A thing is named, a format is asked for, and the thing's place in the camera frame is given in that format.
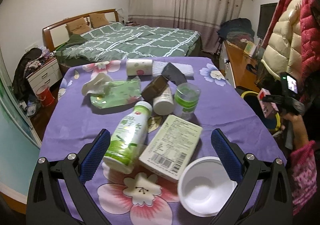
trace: wooden headboard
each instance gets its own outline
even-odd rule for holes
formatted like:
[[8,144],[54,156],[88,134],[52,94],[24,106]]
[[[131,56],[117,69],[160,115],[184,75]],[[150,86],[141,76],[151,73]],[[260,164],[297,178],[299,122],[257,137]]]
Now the wooden headboard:
[[50,50],[50,52],[52,52],[55,50],[56,47],[67,42],[70,36],[66,28],[66,24],[76,19],[84,18],[87,21],[88,25],[90,25],[89,14],[92,14],[92,13],[105,14],[105,17],[108,21],[119,22],[118,13],[115,9],[101,10],[101,11],[91,12],[88,14],[79,15],[72,18],[67,18],[63,21],[55,23],[51,26],[47,26],[43,29],[45,46]]

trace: pink flower print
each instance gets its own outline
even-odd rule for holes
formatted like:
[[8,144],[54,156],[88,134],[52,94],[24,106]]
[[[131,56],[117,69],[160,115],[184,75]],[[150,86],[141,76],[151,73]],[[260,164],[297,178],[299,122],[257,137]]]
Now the pink flower print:
[[144,75],[144,71],[143,70],[138,70],[137,71],[137,75]]
[[130,213],[133,225],[171,225],[168,203],[179,202],[177,185],[138,166],[129,175],[102,164],[104,176],[112,183],[101,185],[101,207],[111,214]]
[[98,63],[90,63],[87,65],[83,65],[82,68],[86,72],[92,72],[91,79],[95,78],[98,73],[103,72],[107,74],[108,72],[116,72],[120,69],[121,61],[106,61],[106,62],[98,62]]

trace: barcode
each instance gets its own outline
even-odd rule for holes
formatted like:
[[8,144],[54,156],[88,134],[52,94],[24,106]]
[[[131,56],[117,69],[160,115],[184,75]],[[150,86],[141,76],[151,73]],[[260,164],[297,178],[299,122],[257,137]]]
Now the barcode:
[[166,168],[168,168],[172,163],[172,161],[165,159],[164,157],[156,153],[153,154],[153,156],[151,157],[151,160],[156,162],[157,164],[162,164]]
[[177,160],[174,162],[174,165],[172,166],[171,171],[172,172],[179,172],[182,164],[183,164],[183,160],[186,159],[187,154],[186,153],[180,153],[179,157],[177,158]]

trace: purple tablecloth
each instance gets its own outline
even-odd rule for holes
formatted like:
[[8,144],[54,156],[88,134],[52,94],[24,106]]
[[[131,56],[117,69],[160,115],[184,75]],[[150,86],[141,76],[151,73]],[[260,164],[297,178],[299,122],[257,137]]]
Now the purple tablecloth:
[[[252,109],[233,87],[219,80],[219,76],[212,72],[214,68],[209,65],[212,64],[210,59],[161,57],[153,60],[193,66],[194,80],[189,82],[200,87],[202,93],[192,122],[202,126],[203,132],[192,160],[203,156],[217,156],[211,146],[210,136],[212,130],[220,128],[244,153],[253,153],[258,159],[270,162],[280,157],[286,163],[283,153]],[[108,74],[114,80],[127,79],[125,60],[121,61],[119,70],[117,66],[108,67]],[[91,68],[93,72],[97,70],[94,65],[91,65]],[[49,161],[64,159],[71,152],[77,153],[84,144],[92,142],[103,128],[112,133],[119,121],[132,112],[129,107],[101,110],[92,106],[89,96],[81,95],[83,84],[90,80],[92,74],[90,67],[86,70],[89,72],[82,66],[71,68],[61,84],[61,88],[65,90],[60,92],[62,96],[47,126],[40,151],[40,156],[45,156]],[[141,76],[141,80],[144,88],[150,82],[151,76]],[[170,87],[174,93],[176,86],[170,83]],[[148,135],[147,143],[156,132],[157,130]],[[145,199],[142,205],[138,205],[135,196],[130,197],[125,191],[137,181],[138,173],[144,173],[148,182],[154,183],[153,187],[150,185],[152,188],[148,191],[149,194],[145,195],[151,197],[152,201]],[[71,214],[81,219],[68,195],[65,183],[60,184]],[[144,169],[136,169],[132,175],[125,176],[100,164],[86,187],[98,207],[114,225],[205,225],[212,220],[211,217],[201,218],[188,213],[179,203],[175,185]],[[253,205],[259,187],[260,184],[257,184],[247,208]]]

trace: white puffer jacket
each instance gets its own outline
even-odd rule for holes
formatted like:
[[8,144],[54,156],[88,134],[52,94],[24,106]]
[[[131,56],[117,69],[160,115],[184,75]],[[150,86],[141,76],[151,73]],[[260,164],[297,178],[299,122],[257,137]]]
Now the white puffer jacket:
[[300,8],[302,0],[292,0],[276,23],[261,62],[276,80],[287,72],[301,79]]

